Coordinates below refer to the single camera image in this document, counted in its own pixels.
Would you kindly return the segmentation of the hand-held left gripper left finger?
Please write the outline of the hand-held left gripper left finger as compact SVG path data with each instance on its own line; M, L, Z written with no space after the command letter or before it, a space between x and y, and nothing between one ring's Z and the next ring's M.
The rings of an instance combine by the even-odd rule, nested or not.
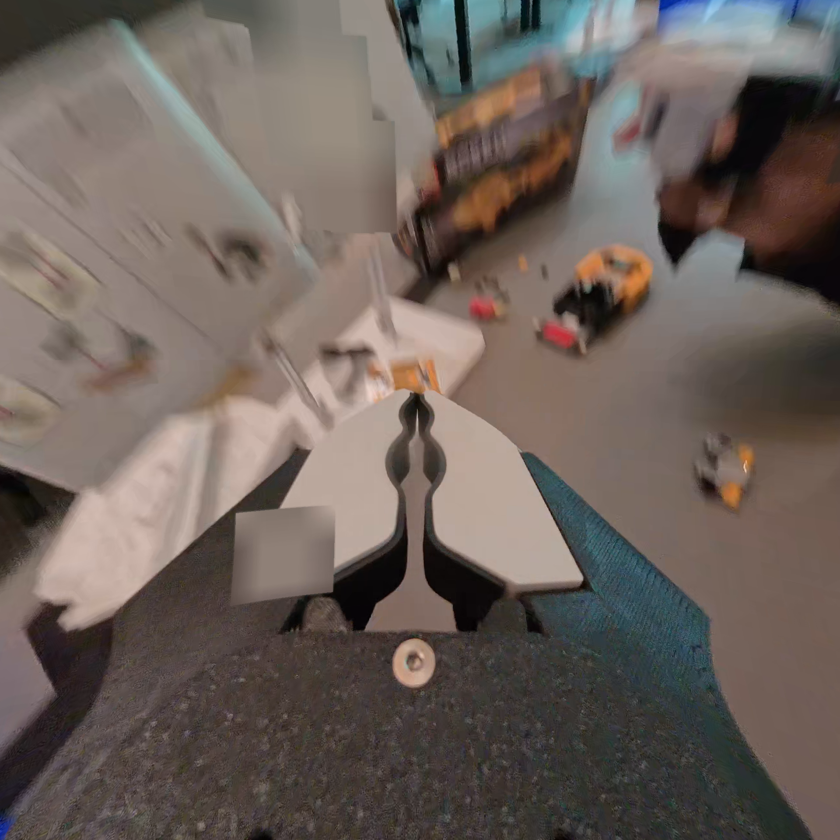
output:
M389 454L406 432L409 391L397 391L345 418L310 451L281 509L329 508L333 570L342 573L396 532L399 491Z

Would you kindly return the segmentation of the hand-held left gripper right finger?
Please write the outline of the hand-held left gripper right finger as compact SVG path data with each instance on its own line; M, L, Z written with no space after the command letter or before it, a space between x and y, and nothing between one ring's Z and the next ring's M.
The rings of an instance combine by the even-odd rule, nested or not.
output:
M423 562L444 599L573 592L584 574L522 451L488 421L428 392L418 399L424 444Z

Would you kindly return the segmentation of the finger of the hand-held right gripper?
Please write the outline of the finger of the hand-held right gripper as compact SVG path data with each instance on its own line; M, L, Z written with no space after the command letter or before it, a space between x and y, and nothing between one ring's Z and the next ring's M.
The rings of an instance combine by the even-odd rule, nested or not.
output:
M748 65L666 65L648 73L654 103L663 109L649 147L660 179L695 170L748 75Z

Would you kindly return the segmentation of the small lego subassembly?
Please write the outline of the small lego subassembly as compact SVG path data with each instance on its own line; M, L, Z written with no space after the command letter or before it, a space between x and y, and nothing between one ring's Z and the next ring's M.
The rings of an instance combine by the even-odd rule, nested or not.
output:
M699 489L730 511L740 510L754 470L753 447L725 434L706 435L694 462Z

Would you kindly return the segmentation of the orange black lego car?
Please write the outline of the orange black lego car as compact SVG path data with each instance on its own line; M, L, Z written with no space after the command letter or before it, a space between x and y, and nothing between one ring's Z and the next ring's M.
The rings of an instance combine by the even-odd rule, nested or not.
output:
M653 277L654 264L639 249L609 245L591 251L553 297L551 317L534 321L536 338L585 355L594 341L646 302Z

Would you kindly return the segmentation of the lego car box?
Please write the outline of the lego car box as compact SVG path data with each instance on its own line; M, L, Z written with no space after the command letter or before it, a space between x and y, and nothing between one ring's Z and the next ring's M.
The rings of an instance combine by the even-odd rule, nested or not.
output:
M436 120L394 242L423 277L574 181L595 79L555 60L485 87Z

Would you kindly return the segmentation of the red and tan lego figure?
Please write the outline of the red and tan lego figure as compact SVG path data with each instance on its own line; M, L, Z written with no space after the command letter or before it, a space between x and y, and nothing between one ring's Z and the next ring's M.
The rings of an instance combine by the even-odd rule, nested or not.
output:
M508 315L510 295L498 278L485 276L474 285L474 293L469 299L469 315L483 322L497 322Z

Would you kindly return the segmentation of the lego instruction booklet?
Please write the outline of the lego instruction booklet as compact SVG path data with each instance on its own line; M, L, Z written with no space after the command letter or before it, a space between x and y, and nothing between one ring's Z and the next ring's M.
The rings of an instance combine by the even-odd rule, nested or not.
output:
M2 467L79 491L319 270L123 23L2 75Z

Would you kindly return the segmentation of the person's right hand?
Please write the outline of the person's right hand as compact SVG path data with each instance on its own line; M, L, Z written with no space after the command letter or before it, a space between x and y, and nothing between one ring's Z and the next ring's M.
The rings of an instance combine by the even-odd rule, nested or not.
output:
M701 237L739 238L746 270L838 282L838 123L788 129L752 174L699 172L658 193L658 237L677 265Z

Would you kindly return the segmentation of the orange black sticker sheet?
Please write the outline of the orange black sticker sheet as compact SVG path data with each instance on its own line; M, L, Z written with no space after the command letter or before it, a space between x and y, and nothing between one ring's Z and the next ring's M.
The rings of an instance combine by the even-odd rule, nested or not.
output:
M426 392L442 393L434 359L377 360L367 364L364 392L369 401L379 402L397 391L420 395Z

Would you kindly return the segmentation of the white paper bag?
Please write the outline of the white paper bag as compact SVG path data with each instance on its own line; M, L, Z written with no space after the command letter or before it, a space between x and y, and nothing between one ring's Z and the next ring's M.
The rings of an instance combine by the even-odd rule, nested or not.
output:
M171 416L70 505L39 564L36 597L63 607L68 632L110 618L317 435L296 397L230 396Z

